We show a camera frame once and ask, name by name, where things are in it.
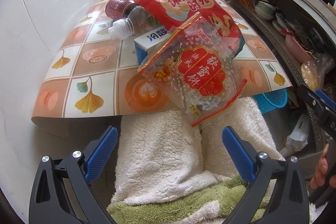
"silver bolt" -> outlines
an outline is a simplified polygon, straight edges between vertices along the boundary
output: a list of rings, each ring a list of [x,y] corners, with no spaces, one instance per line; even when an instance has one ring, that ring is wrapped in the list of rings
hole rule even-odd
[[[74,158],[79,158],[81,155],[82,155],[82,152],[81,152],[81,151],[78,151],[78,150],[72,153],[72,156],[73,156]]]
[[[268,155],[267,155],[265,152],[260,152],[260,153],[259,153],[259,157],[260,157],[261,159],[267,159]]]
[[[43,162],[47,162],[49,160],[49,156],[44,156],[43,158],[42,158],[42,161]]]
[[[297,162],[297,157],[296,156],[291,156],[291,161],[296,163]]]

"cartoon squirrel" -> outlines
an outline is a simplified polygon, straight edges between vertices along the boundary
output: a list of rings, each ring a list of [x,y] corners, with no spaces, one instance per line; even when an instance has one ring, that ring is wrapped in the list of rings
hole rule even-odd
[[[230,34],[230,22],[229,20],[232,20],[229,16],[224,15],[224,23],[223,21],[216,16],[215,14],[212,14],[211,17],[209,17],[212,24],[215,26],[216,30],[220,31],[224,37],[228,36]]]
[[[161,78],[162,83],[168,83],[167,77],[173,75],[175,62],[173,58],[168,58],[166,61],[166,65],[163,67],[162,70],[154,73],[155,78]]]

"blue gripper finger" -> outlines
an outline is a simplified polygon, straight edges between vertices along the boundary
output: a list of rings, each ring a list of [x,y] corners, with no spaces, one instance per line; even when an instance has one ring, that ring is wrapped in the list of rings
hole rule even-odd
[[[89,184],[100,176],[100,173],[115,148],[117,141],[118,132],[114,127],[111,127],[105,137],[97,145],[90,158],[86,161],[86,173],[84,178]]]
[[[223,129],[222,141],[241,178],[252,184],[256,178],[256,163],[254,159],[257,152],[250,143],[242,141],[231,127]]]

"finger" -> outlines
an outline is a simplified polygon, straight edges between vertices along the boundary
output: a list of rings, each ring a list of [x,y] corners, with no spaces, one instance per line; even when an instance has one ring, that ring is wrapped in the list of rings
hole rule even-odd
[[[326,179],[325,179],[324,175],[322,174],[319,166],[316,167],[315,177],[316,177],[317,185],[318,186],[323,186]]]
[[[318,167],[322,173],[322,175],[325,175],[328,171],[328,162],[326,160],[326,158],[320,158],[319,163],[318,163]]]
[[[327,157],[327,154],[328,154],[328,148],[329,148],[329,144],[327,143],[323,149],[323,152],[322,152],[322,157],[323,158],[326,158]]]
[[[319,186],[317,185],[317,182],[316,182],[316,177],[313,176],[313,178],[311,179],[310,181],[310,187],[313,189],[313,190],[316,190]]]
[[[336,176],[330,178],[329,184],[331,187],[336,188]]]

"clear plastic bottle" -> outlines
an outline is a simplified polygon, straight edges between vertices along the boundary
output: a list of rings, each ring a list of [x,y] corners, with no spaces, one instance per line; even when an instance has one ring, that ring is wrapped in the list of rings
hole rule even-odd
[[[160,22],[143,7],[136,6],[127,18],[113,22],[109,28],[112,39],[125,39],[132,35],[142,35],[159,27]]]

